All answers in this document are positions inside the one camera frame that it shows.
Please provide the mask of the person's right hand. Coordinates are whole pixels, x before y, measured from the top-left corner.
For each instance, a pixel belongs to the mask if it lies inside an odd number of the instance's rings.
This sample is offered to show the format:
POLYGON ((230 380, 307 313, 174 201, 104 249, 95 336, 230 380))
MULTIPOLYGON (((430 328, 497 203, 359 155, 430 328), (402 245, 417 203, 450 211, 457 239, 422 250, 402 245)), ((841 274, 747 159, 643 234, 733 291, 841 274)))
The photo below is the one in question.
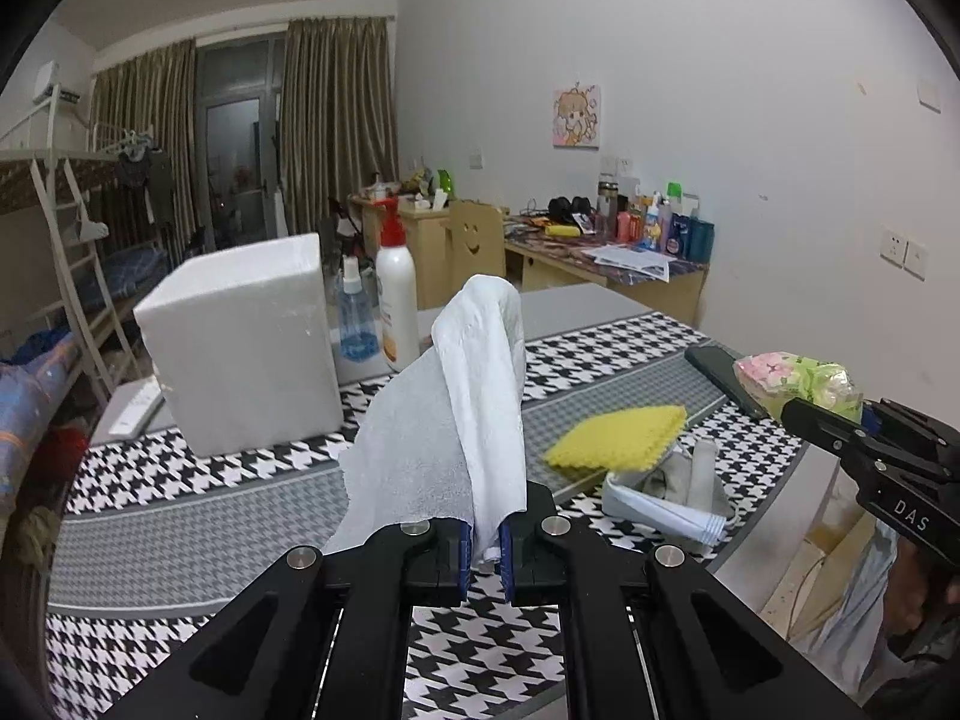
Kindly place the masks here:
POLYGON ((937 624, 939 561, 912 541, 900 538, 884 595, 887 647, 901 661, 913 660, 931 642, 937 624))

